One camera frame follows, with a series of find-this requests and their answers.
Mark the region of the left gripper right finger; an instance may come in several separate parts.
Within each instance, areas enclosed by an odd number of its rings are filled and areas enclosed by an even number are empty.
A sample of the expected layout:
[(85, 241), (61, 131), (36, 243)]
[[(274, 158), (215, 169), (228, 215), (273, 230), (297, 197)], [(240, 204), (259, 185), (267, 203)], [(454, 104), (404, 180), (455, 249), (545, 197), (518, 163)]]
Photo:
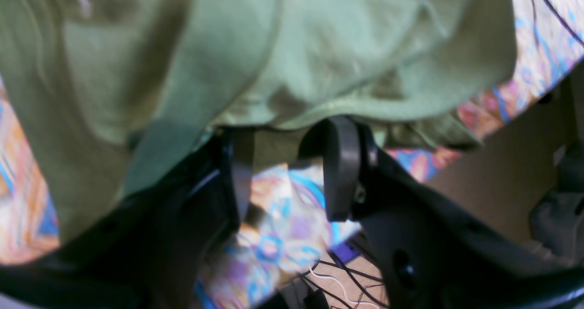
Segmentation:
[(392, 309), (574, 309), (583, 269), (545, 261), (421, 184), (348, 117), (315, 124), (299, 158), (323, 158), (331, 222), (356, 221)]

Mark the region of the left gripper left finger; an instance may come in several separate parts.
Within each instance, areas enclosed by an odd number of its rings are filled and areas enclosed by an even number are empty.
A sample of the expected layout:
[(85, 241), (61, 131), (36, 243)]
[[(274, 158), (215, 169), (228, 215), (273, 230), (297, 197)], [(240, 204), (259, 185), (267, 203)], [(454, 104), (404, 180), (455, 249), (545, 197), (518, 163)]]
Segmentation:
[(64, 246), (1, 266), (3, 309), (187, 309), (250, 204), (254, 130), (224, 128)]

